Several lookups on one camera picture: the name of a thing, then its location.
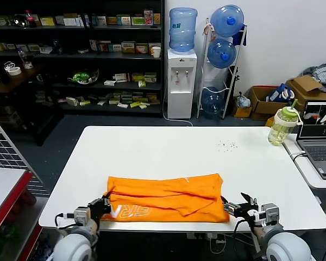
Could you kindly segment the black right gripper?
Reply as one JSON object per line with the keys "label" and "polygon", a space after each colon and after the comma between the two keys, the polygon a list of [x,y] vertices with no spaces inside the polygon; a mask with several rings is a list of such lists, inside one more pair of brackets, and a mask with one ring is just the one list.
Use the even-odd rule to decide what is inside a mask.
{"label": "black right gripper", "polygon": [[224,211],[235,218],[243,218],[246,221],[254,223],[259,222],[260,213],[257,199],[243,192],[241,196],[246,200],[246,203],[234,204],[232,202],[223,201]]}

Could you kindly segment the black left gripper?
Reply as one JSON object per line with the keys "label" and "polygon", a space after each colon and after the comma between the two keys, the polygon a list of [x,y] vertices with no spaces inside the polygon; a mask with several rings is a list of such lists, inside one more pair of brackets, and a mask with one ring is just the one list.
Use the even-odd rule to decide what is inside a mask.
{"label": "black left gripper", "polygon": [[103,215],[111,213],[110,195],[111,192],[108,192],[102,198],[97,198],[87,205],[91,219],[101,219]]}

